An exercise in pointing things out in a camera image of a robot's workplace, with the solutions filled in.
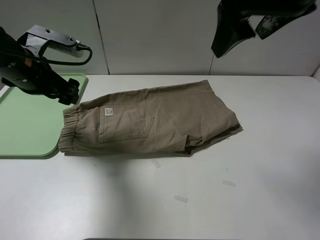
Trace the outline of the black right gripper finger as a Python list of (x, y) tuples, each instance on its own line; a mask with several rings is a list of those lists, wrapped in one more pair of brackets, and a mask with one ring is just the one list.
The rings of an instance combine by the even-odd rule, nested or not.
[(304, 17), (313, 13), (317, 8), (310, 7), (304, 13), (299, 16), (264, 16), (262, 20), (257, 25), (255, 32), (260, 37), (261, 40), (268, 38), (270, 35), (274, 34), (276, 31), (286, 26), (294, 20)]
[(217, 7), (217, 27), (211, 45), (216, 58), (225, 56), (238, 44), (254, 38), (249, 23), (251, 0), (222, 0)]

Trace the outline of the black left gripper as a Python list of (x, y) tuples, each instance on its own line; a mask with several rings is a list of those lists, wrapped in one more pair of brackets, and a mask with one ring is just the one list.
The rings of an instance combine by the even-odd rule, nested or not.
[(80, 83), (73, 78), (65, 80), (45, 63), (12, 62), (2, 66), (1, 82), (29, 95), (58, 99), (63, 105), (76, 104), (79, 99)]

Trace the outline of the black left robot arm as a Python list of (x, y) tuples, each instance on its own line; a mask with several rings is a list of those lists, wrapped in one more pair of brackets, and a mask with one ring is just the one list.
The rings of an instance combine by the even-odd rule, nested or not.
[(63, 63), (38, 55), (32, 45), (26, 45), (28, 35), (25, 33), (15, 40), (0, 29), (0, 82), (29, 95), (57, 99), (63, 105), (76, 104), (80, 83), (73, 78), (65, 80), (57, 74), (51, 64)]

